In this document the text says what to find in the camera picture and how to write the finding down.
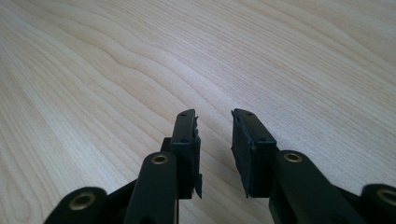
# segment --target metal screw hole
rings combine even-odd
[[[76,196],[69,204],[69,208],[74,211],[85,209],[91,206],[96,200],[92,192],[82,192]]]
[[[154,164],[157,164],[157,165],[164,164],[164,163],[168,162],[168,157],[166,157],[164,155],[158,155],[158,156],[153,157],[151,159],[151,162]]]
[[[284,156],[285,160],[291,161],[291,162],[301,162],[303,161],[303,158],[296,153],[286,153]]]
[[[396,206],[396,192],[389,189],[379,189],[376,195],[385,203]]]

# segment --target wood grain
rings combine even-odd
[[[203,199],[181,223],[271,223],[230,150],[236,107],[339,187],[396,186],[391,0],[1,0],[0,223],[134,180],[195,108]]]

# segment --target table surface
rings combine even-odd
[[[273,222],[245,198],[234,108],[336,186],[396,186],[395,52],[392,0],[2,0],[0,223],[134,180],[189,108],[204,185],[181,223]]]

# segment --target light wooden surface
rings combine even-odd
[[[195,108],[204,195],[181,223],[271,223],[245,198],[236,107],[335,185],[396,186],[392,0],[1,0],[0,223],[67,193],[110,193]]]

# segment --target black bracket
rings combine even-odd
[[[233,155],[246,195],[270,198],[275,223],[396,223],[396,188],[361,196],[332,185],[303,153],[280,151],[251,112],[233,111]]]
[[[144,159],[135,181],[109,195],[99,188],[77,189],[45,223],[178,223],[178,200],[190,199],[194,189],[202,196],[200,145],[195,111],[178,114],[172,138]]]

